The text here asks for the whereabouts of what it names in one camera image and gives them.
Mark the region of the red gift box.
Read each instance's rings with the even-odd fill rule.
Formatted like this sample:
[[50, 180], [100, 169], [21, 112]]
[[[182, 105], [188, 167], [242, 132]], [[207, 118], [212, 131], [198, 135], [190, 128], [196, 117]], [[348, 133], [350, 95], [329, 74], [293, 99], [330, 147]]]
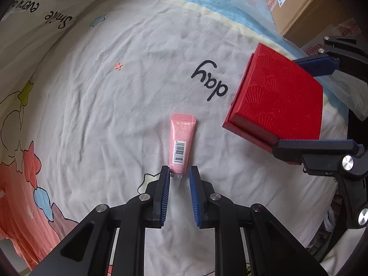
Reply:
[[278, 140], [319, 139], [322, 109], [322, 85], [293, 61], [258, 44], [223, 127], [271, 152]]

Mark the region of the pink cream tube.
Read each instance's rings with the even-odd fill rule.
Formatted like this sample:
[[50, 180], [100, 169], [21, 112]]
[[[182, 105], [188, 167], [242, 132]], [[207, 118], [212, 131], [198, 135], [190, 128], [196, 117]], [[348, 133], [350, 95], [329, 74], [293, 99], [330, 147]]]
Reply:
[[187, 170], [190, 149], [196, 127], [196, 116], [174, 113], [170, 116], [170, 172], [182, 177]]

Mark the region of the brown cardboard box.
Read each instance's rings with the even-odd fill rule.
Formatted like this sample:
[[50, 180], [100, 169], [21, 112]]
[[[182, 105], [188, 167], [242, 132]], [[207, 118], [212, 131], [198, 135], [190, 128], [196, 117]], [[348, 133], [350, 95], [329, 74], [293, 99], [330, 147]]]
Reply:
[[326, 36], [364, 35], [340, 0], [266, 0], [276, 29], [307, 55], [322, 47]]

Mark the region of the star patterned bed sheet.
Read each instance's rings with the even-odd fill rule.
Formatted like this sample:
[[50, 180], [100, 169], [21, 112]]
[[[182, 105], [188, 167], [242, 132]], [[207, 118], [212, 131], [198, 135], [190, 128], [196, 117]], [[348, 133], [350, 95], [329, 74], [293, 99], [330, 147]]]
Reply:
[[170, 115], [188, 113], [202, 177], [310, 244], [335, 181], [222, 127], [260, 43], [302, 56], [230, 0], [12, 0], [1, 19], [1, 237], [34, 268], [96, 205], [144, 191], [168, 163]]

